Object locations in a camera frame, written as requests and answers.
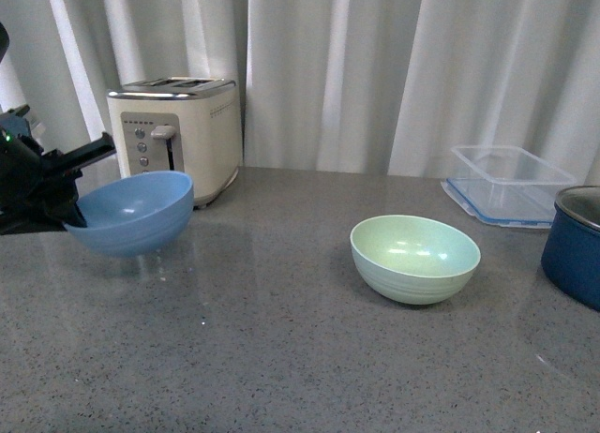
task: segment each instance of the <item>toaster lever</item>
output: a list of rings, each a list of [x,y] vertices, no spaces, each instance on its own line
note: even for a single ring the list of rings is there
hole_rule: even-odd
[[[173,126],[158,126],[150,133],[153,140],[169,140],[175,136],[175,127]]]

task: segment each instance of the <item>speckled countertop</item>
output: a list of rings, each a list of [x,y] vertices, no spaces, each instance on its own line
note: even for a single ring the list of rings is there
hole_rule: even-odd
[[[381,214],[465,231],[473,279],[427,307],[371,290],[349,234]],[[0,431],[600,431],[600,313],[547,281],[546,238],[437,180],[251,168],[146,256],[2,236]]]

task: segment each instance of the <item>white curtain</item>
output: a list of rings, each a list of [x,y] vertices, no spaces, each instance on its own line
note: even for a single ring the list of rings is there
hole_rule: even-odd
[[[600,184],[600,0],[0,0],[3,109],[67,151],[105,93],[235,79],[248,166],[443,177],[457,144]]]

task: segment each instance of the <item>robotic arm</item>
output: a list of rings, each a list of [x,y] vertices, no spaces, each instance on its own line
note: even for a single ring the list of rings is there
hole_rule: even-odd
[[[0,61],[8,49],[0,23]],[[31,136],[28,106],[0,114],[0,234],[63,231],[63,223],[85,227],[75,180],[82,168],[115,153],[106,132],[67,154],[44,149]]]

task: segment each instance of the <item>toaster control panel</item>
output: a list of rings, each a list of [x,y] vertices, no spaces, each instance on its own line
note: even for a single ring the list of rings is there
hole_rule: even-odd
[[[122,112],[121,124],[131,175],[183,171],[179,117],[162,112]]]

